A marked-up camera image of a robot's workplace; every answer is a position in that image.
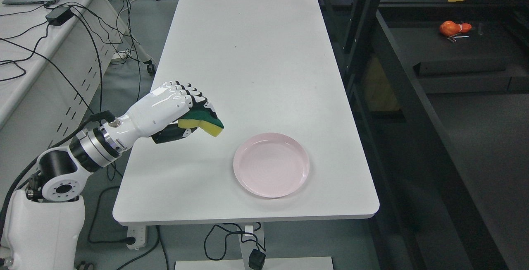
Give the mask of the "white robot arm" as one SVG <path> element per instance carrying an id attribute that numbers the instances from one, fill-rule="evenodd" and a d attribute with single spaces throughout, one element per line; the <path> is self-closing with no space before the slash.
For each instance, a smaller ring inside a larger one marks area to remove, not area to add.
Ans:
<path id="1" fill-rule="evenodd" d="M 6 197 L 1 218 L 2 239 L 8 255 L 1 258 L 8 270 L 73 270 L 78 238 L 85 221 L 81 193 L 89 176 L 120 157 L 124 146 L 111 128 L 121 120 L 104 111 L 87 122 L 104 121 L 87 130 L 82 124 L 66 139 L 41 153 L 32 174 Z"/>

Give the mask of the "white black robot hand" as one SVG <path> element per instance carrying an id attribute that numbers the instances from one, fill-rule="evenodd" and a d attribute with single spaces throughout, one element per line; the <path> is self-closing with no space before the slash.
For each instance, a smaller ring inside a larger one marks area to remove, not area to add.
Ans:
<path id="1" fill-rule="evenodd" d="M 100 130 L 119 151 L 132 148 L 136 140 L 151 137 L 155 143 L 183 139 L 197 129 L 180 129 L 177 120 L 190 110 L 209 110 L 213 104 L 191 84 L 164 82 L 133 104 L 124 115 L 104 123 Z"/>

